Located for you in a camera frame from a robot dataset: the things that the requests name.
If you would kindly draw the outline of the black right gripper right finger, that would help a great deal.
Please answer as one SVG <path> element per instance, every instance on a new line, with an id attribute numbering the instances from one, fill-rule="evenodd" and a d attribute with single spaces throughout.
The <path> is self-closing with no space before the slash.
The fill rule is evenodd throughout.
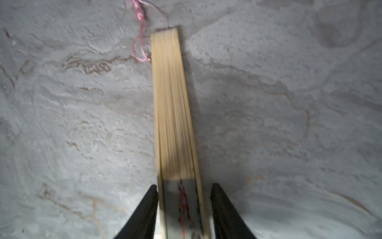
<path id="1" fill-rule="evenodd" d="M 216 239 L 256 239 L 218 183 L 212 185 L 210 200 Z"/>

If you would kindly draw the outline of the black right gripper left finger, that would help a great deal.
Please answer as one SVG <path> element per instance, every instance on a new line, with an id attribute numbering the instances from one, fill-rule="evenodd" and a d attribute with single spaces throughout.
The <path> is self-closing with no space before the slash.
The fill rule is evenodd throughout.
<path id="1" fill-rule="evenodd" d="M 151 185 L 141 202 L 115 239 L 153 239 L 156 225 L 158 192 Z"/>

